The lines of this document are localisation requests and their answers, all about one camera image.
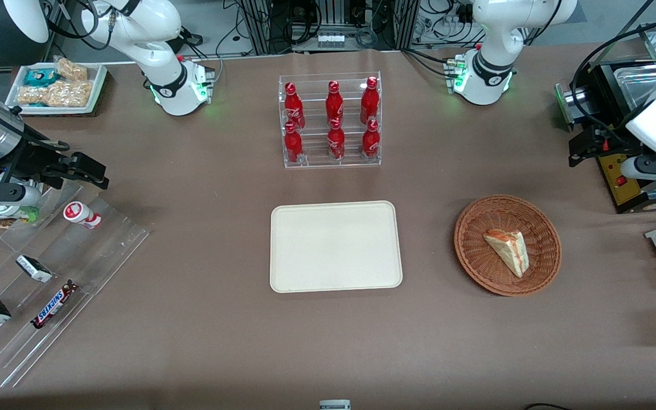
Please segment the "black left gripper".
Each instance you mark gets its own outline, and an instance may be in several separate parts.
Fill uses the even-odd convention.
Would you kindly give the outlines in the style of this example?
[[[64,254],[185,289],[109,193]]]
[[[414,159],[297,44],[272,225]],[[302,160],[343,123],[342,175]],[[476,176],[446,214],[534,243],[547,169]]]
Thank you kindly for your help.
[[[633,137],[627,130],[616,130],[614,134],[600,126],[591,126],[588,130],[592,137],[592,147],[590,148],[591,158],[606,157],[609,155],[635,157],[643,153],[643,146],[640,140]],[[569,167],[576,167],[588,158],[589,145],[587,130],[582,130],[568,140]]]

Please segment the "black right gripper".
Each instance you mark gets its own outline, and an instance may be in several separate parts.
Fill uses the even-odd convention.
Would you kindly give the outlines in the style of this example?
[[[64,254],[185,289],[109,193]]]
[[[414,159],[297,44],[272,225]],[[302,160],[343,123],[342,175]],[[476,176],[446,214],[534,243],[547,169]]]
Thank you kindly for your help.
[[[54,189],[62,189],[63,174],[75,171],[77,178],[100,190],[107,190],[109,179],[104,175],[106,166],[84,153],[70,155],[46,148],[16,148],[0,160],[0,183],[34,180]]]

